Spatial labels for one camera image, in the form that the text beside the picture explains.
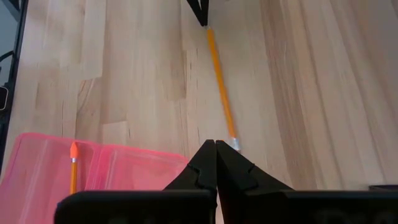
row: wood grain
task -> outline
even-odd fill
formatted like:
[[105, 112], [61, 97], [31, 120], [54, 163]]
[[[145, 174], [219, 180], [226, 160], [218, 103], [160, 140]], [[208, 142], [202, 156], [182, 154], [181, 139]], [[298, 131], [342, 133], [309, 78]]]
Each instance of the wood grain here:
[[[396, 184], [397, 12], [395, 0], [212, 1], [242, 154], [295, 189]], [[6, 158], [27, 131], [187, 157], [228, 139], [186, 1], [30, 0]]]

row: pencil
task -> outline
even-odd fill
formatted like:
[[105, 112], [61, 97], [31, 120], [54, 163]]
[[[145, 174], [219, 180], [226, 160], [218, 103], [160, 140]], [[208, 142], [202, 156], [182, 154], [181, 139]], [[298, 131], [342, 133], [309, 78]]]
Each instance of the pencil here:
[[70, 146], [70, 159], [72, 160], [72, 168], [70, 174], [70, 194], [76, 193], [77, 185], [77, 157], [78, 148], [75, 142]]
[[232, 119], [231, 109], [229, 108], [228, 95], [227, 95], [226, 88], [224, 85], [223, 71], [221, 70], [221, 64], [220, 64], [220, 60], [218, 58], [218, 52], [217, 52], [217, 48], [216, 48], [214, 32], [210, 27], [207, 27], [207, 39], [208, 39], [208, 43], [209, 43], [211, 57], [213, 59], [214, 69], [215, 69], [215, 73], [216, 73], [216, 77], [217, 77], [218, 89], [220, 91], [221, 102], [222, 102], [223, 108], [224, 108], [225, 119], [226, 119], [226, 123], [228, 125], [228, 132], [229, 132], [229, 136], [232, 139], [232, 147], [235, 150], [240, 151], [239, 141], [236, 137], [236, 131], [234, 128], [234, 122]]

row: pink organizer box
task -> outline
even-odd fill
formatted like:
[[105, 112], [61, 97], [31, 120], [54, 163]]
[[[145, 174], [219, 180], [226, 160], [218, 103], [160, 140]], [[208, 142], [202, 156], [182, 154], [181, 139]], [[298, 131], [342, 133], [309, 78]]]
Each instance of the pink organizer box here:
[[104, 146], [91, 189], [163, 190], [185, 168], [186, 158], [125, 146]]
[[57, 203], [69, 195], [73, 141], [79, 148], [78, 190], [162, 190], [188, 162], [163, 152], [21, 134], [0, 185], [3, 223], [53, 222]]

